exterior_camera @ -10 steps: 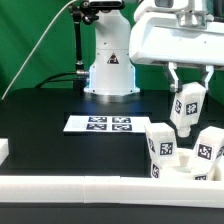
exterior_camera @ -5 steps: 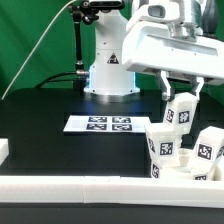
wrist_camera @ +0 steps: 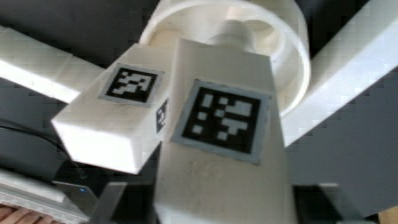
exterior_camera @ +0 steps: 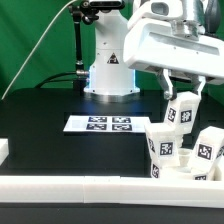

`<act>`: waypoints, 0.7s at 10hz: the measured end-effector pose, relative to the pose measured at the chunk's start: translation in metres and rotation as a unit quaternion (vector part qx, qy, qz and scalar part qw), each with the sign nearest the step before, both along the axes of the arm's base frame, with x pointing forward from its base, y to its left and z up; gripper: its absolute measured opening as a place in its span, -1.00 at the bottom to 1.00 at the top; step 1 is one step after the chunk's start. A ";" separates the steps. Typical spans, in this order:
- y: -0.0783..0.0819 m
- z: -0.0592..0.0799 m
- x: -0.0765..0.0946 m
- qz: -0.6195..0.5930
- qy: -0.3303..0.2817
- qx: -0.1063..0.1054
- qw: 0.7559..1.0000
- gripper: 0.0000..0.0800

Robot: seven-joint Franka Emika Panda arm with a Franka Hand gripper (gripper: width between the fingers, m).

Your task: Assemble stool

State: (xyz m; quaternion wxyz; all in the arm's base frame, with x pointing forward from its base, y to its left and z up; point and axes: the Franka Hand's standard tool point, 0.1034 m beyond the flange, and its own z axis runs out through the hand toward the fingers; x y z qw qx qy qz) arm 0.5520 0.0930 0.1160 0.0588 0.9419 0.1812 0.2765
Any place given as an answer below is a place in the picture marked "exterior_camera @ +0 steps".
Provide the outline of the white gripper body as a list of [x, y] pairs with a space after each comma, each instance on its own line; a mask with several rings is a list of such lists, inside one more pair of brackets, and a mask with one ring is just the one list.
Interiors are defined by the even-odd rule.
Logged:
[[224, 41], [205, 35], [198, 41], [174, 36], [169, 22], [138, 21], [125, 37], [123, 60], [139, 71], [170, 69], [204, 76], [210, 84], [224, 84]]

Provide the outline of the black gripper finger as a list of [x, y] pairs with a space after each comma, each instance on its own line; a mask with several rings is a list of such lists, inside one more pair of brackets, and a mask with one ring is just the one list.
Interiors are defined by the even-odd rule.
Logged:
[[192, 77], [193, 92], [198, 96], [201, 96], [204, 86], [206, 85], [206, 78], [204, 76]]
[[176, 98], [176, 90], [171, 82], [170, 74], [170, 69], [161, 69], [157, 74], [157, 80], [163, 89], [166, 100], [174, 100]]

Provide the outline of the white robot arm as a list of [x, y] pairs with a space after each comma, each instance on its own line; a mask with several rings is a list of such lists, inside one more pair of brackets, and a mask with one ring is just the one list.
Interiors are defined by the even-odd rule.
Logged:
[[87, 0], [84, 19], [96, 23], [96, 58], [87, 91], [102, 97], [136, 94], [136, 70], [153, 73], [164, 98], [176, 98], [173, 80], [189, 81], [200, 94], [207, 83], [224, 83], [224, 41], [216, 37], [219, 0]]

